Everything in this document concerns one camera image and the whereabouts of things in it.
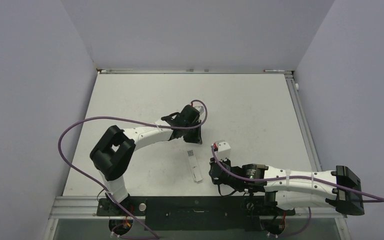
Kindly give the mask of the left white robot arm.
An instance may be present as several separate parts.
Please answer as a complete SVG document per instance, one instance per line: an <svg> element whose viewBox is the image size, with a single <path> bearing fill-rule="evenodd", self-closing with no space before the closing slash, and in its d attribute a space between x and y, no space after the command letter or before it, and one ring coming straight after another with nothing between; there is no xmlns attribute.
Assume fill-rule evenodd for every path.
<svg viewBox="0 0 384 240"><path fill-rule="evenodd" d="M203 106L186 105L181 112L163 116L156 122L134 128L121 129L110 126L89 157L103 178L106 192L112 195L109 208L116 215L128 211L129 193L124 181L133 153L158 142L168 142L182 138L186 143L202 144L201 116Z"/></svg>

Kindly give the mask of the white remote control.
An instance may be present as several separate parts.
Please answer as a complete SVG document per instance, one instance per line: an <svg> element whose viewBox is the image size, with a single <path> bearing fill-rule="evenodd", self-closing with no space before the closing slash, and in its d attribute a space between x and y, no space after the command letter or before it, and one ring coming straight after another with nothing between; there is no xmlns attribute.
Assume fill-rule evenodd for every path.
<svg viewBox="0 0 384 240"><path fill-rule="evenodd" d="M200 170L200 167L199 167L199 163L198 163L198 160L196 158L196 155L195 155L194 151L193 150L187 150L186 154L187 154L187 160L188 160L188 163L189 163L189 168L190 168L190 171L191 171L191 174L192 174L193 181L195 183L202 182L203 181L203 177L202 177L201 170Z"/></svg>

